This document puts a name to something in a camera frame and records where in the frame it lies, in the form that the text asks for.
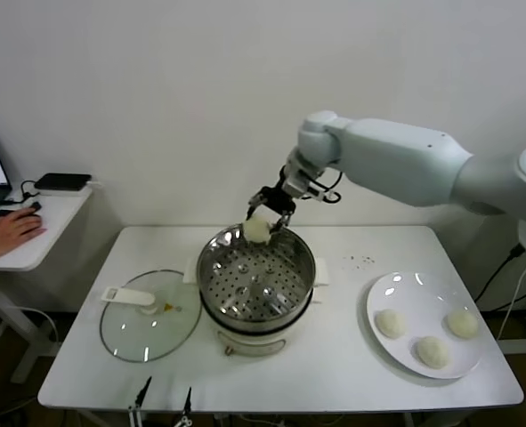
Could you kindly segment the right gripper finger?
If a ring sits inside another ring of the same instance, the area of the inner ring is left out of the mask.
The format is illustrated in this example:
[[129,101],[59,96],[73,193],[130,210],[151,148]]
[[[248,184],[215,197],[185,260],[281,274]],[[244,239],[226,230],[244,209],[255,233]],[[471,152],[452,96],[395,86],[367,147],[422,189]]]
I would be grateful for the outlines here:
[[265,203],[265,196],[264,194],[259,191],[255,195],[253,195],[249,201],[248,201],[248,209],[247,209],[247,216],[246,220],[248,221],[253,214],[255,213],[256,209]]
[[277,233],[284,227],[287,227],[293,214],[294,211],[284,211],[279,219],[271,226],[271,234]]

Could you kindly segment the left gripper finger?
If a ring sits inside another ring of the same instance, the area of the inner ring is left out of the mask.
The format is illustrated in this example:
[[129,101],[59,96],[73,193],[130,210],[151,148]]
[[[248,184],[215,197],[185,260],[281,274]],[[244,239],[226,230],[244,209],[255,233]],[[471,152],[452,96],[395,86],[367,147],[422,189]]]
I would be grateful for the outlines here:
[[150,387],[152,377],[150,376],[144,386],[138,392],[134,403],[128,408],[128,418],[131,427],[142,427],[142,403]]
[[188,389],[184,407],[179,420],[177,421],[177,427],[191,427],[192,420],[190,418],[191,411],[191,388]]

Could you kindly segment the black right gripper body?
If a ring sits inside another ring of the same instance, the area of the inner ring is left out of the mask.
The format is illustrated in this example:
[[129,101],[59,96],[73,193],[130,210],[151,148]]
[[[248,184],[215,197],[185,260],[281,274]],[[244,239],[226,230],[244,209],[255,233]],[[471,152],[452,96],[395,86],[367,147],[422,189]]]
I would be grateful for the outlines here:
[[283,166],[274,186],[263,186],[256,192],[255,208],[263,205],[276,214],[293,214],[298,199],[334,204],[335,184],[325,185],[319,177],[301,168]]

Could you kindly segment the person hand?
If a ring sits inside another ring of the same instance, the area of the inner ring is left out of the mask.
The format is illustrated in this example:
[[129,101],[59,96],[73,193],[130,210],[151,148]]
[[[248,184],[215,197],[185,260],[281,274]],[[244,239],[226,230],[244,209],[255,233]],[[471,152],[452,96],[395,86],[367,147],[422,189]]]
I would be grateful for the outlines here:
[[24,208],[0,218],[0,257],[45,232],[43,220],[33,208]]

